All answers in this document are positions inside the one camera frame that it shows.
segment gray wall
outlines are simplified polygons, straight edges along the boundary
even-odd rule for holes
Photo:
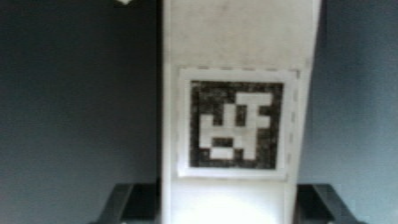
[[[111,2],[0,1],[4,224],[89,223],[157,179],[155,1]]]
[[[327,1],[301,182],[333,183],[356,216],[398,223],[398,1]]]

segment white post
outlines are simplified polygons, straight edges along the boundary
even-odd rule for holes
[[[164,1],[162,224],[292,224],[318,11]]]

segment white border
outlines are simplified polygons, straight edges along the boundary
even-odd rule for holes
[[[246,170],[222,168],[194,168],[189,166],[191,148],[191,82],[192,81],[244,81],[256,83],[285,83],[283,114],[278,143],[278,168],[276,170]],[[178,79],[178,176],[228,179],[286,179],[288,141],[294,132],[292,117],[295,113],[297,72],[290,70],[222,70],[185,68],[180,70]]]

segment dark background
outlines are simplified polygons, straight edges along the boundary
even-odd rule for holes
[[[0,223],[87,224],[155,182],[157,4],[0,1]]]
[[[398,223],[398,1],[322,17],[301,182]],[[159,175],[157,3],[0,1],[0,223],[87,224]]]

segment white pillar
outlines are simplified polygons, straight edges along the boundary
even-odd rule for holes
[[[164,0],[162,224],[292,224],[318,9]]]

